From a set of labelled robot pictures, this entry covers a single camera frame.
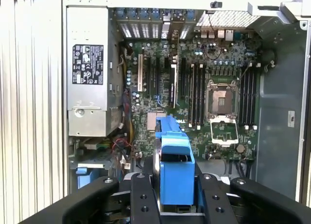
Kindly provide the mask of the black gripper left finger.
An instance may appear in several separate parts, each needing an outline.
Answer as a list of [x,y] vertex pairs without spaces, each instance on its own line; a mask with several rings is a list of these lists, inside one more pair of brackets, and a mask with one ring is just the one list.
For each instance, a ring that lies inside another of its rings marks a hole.
[[160,212],[151,179],[152,160],[143,171],[119,181],[103,176],[38,213],[24,224],[104,224],[130,218],[132,224],[159,224]]

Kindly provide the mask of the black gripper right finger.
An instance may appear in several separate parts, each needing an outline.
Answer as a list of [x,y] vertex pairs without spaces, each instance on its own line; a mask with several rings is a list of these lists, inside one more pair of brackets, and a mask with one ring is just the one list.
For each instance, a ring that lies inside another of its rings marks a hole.
[[195,166],[197,209],[207,224],[309,224],[311,209],[254,180],[234,178],[221,185]]

